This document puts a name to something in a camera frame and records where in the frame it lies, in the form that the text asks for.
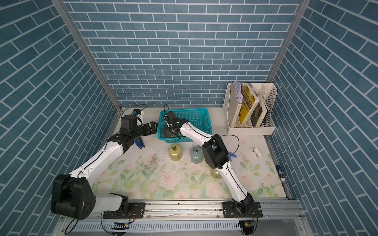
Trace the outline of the yellow-green tea canister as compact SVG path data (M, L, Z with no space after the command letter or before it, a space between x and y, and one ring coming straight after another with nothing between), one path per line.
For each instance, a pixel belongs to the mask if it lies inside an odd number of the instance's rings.
M210 169L210 175L211 175L212 178L214 178L216 180L221 179L221 175L215 169Z
M182 148L179 144L172 144L168 148L168 153L172 161L179 161L182 158Z

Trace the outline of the teal plastic basket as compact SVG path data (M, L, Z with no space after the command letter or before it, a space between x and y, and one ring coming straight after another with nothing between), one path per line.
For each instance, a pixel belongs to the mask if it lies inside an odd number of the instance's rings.
M207 109L205 108L194 108L194 109L174 109L171 110L179 119L188 120L193 126L200 129L201 131L212 134L211 119ZM163 129L167 127L164 115L168 111L161 111L158 120L158 138L166 143L183 143L192 142L191 139L185 137L184 139L179 139L176 136L172 138L164 138Z

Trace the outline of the grey-blue tea canister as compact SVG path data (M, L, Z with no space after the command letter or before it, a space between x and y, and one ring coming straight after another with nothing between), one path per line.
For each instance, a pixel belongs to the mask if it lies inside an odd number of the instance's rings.
M190 151L191 162L194 164L200 164L204 159L203 149L200 146L195 146Z

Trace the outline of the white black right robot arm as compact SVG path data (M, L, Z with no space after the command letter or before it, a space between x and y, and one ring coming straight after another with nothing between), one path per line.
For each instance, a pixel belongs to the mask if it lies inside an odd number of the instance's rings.
M164 114L167 127L163 129L165 138L174 135L188 137L202 147L207 165L217 171L226 183L234 202L234 208L242 217L258 217L258 207L252 195L237 178L229 158L229 152L218 134L205 133L188 120L178 118L173 111Z

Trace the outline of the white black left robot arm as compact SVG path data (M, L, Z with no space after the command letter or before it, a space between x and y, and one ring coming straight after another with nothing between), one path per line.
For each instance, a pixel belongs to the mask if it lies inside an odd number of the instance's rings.
M108 166L123 155L142 136L156 134L158 123L144 124L137 115L121 118L119 132L112 135L93 157L67 175L59 174L52 182L51 212L84 220L92 213L127 217L129 198L110 194L96 196L92 186Z

